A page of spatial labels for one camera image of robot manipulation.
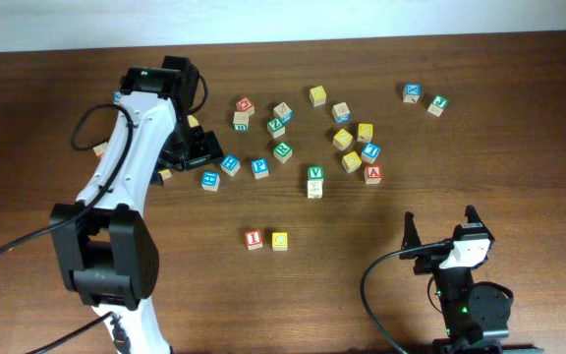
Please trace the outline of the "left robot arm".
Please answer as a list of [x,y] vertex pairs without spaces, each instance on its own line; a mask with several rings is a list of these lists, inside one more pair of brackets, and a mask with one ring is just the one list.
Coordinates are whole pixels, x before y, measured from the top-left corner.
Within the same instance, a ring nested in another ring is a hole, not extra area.
[[159,253],[143,221],[146,193],[163,169],[222,161],[215,134],[191,126],[205,80],[186,57],[132,67],[120,81],[107,150],[73,204],[57,204],[50,224],[67,290],[105,324],[119,353],[169,353],[152,302]]

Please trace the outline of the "yellow C block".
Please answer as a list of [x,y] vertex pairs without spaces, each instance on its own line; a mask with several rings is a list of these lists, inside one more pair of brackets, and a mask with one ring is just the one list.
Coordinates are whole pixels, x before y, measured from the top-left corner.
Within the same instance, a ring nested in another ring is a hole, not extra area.
[[289,237],[287,232],[272,233],[272,249],[274,251],[287,251],[289,247]]

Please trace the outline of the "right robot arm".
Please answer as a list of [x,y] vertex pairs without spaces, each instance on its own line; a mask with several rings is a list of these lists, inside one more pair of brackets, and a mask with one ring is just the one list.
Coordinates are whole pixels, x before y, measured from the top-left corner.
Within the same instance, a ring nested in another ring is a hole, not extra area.
[[432,342],[435,353],[500,353],[514,295],[493,282],[474,282],[472,271],[487,261],[495,238],[473,206],[465,216],[450,238],[424,245],[414,215],[406,212],[399,258],[415,262],[414,274],[432,276],[447,331],[445,339]]

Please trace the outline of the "red I block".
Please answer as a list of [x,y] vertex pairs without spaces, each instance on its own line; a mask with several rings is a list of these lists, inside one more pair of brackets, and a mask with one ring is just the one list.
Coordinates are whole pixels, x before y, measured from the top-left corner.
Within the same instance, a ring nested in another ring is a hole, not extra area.
[[249,250],[259,249],[263,246],[262,234],[260,230],[251,230],[245,233],[245,241]]

